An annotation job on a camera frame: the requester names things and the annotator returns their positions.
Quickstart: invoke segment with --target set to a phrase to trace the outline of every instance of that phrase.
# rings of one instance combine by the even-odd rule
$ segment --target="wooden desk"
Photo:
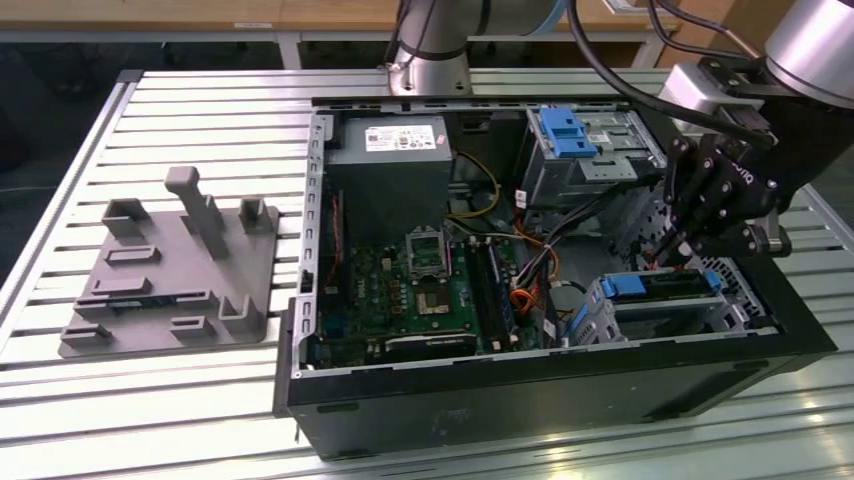
[[[662,42],[646,16],[614,15],[602,0],[579,3],[591,40],[633,44],[633,66],[653,67]],[[299,69],[302,41],[386,41],[397,5],[398,0],[0,0],[0,42],[273,41],[286,68]],[[665,23],[678,28],[673,18]],[[569,42],[567,31],[563,18],[546,35],[473,41]]]
[[[390,32],[394,28],[398,0],[282,0],[282,16],[279,26],[287,30],[330,30]],[[646,15],[614,15],[602,0],[581,0],[579,14],[585,23],[585,31],[590,32],[646,32],[650,21]],[[662,23],[677,29],[680,20],[662,17]],[[561,19],[558,30],[569,31],[566,14]]]

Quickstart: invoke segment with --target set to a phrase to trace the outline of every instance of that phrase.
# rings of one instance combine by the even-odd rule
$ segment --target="yellow wire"
[[[486,208],[478,210],[477,212],[463,212],[463,213],[451,213],[447,216],[450,218],[475,218],[479,217],[481,215],[489,213],[493,211],[493,209],[495,208],[495,206],[498,205],[498,200],[499,200],[499,193],[501,193],[501,188],[502,186],[498,184],[498,180],[495,180],[495,175],[493,175],[493,172],[490,172],[490,169],[486,168],[486,165],[483,165],[483,163],[481,163],[481,160],[478,160],[473,155],[470,155],[466,152],[457,152],[459,153],[459,155],[462,155],[463,157],[466,157],[471,163],[474,163],[478,168],[481,168],[481,170],[483,171],[483,173],[486,173],[486,175],[490,177],[490,180],[493,181],[493,202],[486,206]]]

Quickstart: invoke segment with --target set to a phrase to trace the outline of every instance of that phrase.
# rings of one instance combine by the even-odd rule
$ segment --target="blue plastic tab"
[[[724,288],[724,286],[721,284],[721,277],[712,270],[706,270],[704,272],[704,274],[706,275],[706,282],[709,283],[709,286],[712,287],[712,291],[718,293],[721,291],[721,288]]]
[[[599,284],[602,285],[602,292],[605,292],[605,298],[614,298],[617,296],[617,289],[614,288],[611,279],[603,278],[599,281]]]
[[[543,132],[554,144],[558,158],[595,157],[597,147],[587,141],[585,124],[566,107],[541,108]]]
[[[585,320],[586,316],[587,316],[587,305],[585,305],[578,311],[578,314],[573,319],[573,323],[570,323],[570,328],[566,329],[566,334],[563,335],[565,337],[569,337],[570,334],[575,331],[575,329],[578,328],[578,325],[582,323],[582,320]]]
[[[617,289],[617,295],[644,295],[646,293],[640,275],[616,275],[610,277],[610,280]]]

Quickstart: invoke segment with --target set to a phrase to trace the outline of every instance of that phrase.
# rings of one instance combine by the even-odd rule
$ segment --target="power supply label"
[[[433,126],[369,127],[365,131],[365,148],[369,152],[434,150],[437,148],[437,139],[433,133]]]

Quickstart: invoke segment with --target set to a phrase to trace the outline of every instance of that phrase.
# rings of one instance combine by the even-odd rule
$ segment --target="red wire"
[[[333,270],[330,270],[330,274],[326,277],[326,282],[323,284],[325,290],[327,289],[327,287],[333,283],[333,279],[335,278],[335,270],[338,269],[338,261],[341,258],[342,248],[341,233],[338,231],[338,197],[335,195],[333,195],[333,231],[335,232],[335,262],[333,263]]]

